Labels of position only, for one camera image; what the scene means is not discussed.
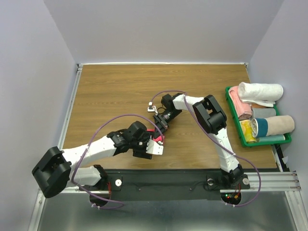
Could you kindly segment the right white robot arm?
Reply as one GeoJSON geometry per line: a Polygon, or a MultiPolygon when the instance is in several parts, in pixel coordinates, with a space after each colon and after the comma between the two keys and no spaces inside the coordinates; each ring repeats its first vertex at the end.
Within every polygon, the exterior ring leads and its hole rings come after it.
{"type": "Polygon", "coordinates": [[[206,97],[190,97],[183,92],[162,97],[161,105],[164,111],[159,113],[153,101],[149,102],[148,112],[153,112],[153,118],[158,128],[154,130],[154,137],[159,132],[164,133],[169,128],[169,122],[183,110],[189,111],[197,125],[214,142],[222,172],[221,182],[227,188],[240,183],[244,170],[232,150],[227,134],[227,116],[213,95],[206,97]]]}

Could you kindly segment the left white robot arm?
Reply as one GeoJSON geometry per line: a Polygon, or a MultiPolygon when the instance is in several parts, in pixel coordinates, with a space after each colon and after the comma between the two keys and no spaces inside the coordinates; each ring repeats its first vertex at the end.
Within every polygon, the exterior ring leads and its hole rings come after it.
{"type": "Polygon", "coordinates": [[[91,144],[64,150],[57,146],[49,148],[33,168],[32,175],[46,198],[73,186],[86,185],[101,190],[107,185],[106,172],[99,165],[86,165],[130,149],[139,158],[161,154],[160,144],[152,134],[143,123],[136,121],[128,129],[110,132],[91,144]]]}

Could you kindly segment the pink microfiber towel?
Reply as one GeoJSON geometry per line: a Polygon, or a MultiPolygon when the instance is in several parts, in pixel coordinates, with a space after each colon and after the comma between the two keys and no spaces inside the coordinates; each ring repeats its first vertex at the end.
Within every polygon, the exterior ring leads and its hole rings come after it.
{"type": "Polygon", "coordinates": [[[164,143],[165,136],[161,135],[155,128],[147,129],[147,132],[150,134],[150,138],[155,142],[162,145],[164,143]]]}

